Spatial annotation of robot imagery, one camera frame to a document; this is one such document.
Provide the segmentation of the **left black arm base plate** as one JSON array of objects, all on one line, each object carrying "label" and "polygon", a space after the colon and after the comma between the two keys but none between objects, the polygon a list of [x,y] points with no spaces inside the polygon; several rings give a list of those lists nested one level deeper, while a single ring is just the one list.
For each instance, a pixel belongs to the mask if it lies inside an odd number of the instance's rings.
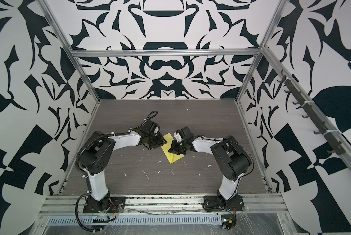
[{"label": "left black arm base plate", "polygon": [[104,197],[97,201],[92,197],[86,199],[83,213],[116,213],[125,208],[126,197]]}]

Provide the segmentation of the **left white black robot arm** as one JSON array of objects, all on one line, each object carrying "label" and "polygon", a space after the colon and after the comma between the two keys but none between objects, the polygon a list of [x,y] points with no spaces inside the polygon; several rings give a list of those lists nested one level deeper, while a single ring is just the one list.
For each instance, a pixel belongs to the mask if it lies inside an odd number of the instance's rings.
[{"label": "left white black robot arm", "polygon": [[105,169],[114,151],[140,145],[150,151],[165,144],[159,125],[150,120],[124,133],[94,132],[75,159],[76,169],[86,177],[88,197],[101,208],[109,204],[110,192],[106,185]]}]

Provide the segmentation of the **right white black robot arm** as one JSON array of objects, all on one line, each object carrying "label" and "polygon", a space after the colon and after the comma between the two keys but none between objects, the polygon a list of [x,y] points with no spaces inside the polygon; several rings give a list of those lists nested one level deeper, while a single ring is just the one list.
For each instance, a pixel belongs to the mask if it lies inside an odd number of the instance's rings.
[{"label": "right white black robot arm", "polygon": [[233,136],[217,139],[195,136],[188,127],[184,127],[174,133],[174,138],[170,153],[185,155],[192,151],[214,156],[223,174],[221,186],[217,191],[217,197],[222,203],[228,203],[238,195],[240,181],[249,174],[248,170],[253,166],[253,161]]}]

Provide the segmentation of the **yellow square paper sheet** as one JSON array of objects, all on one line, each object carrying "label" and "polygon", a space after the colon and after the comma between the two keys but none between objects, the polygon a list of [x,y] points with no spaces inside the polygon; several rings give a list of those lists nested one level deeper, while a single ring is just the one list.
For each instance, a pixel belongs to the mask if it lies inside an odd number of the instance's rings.
[{"label": "yellow square paper sheet", "polygon": [[166,141],[166,144],[163,145],[161,148],[162,148],[167,160],[169,161],[169,163],[172,164],[172,163],[174,163],[174,162],[176,162],[184,157],[183,154],[177,155],[177,154],[173,154],[169,151],[169,149],[171,148],[171,143],[174,140],[173,136],[170,133],[164,135],[163,138]]}]

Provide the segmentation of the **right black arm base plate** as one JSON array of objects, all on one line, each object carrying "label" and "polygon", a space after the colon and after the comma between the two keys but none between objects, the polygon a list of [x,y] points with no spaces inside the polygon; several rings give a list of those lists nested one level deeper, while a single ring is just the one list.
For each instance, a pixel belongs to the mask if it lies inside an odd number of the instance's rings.
[{"label": "right black arm base plate", "polygon": [[222,196],[204,196],[202,207],[207,212],[218,212],[228,210],[229,212],[242,212],[245,207],[243,198],[236,195],[229,200],[225,200]]}]

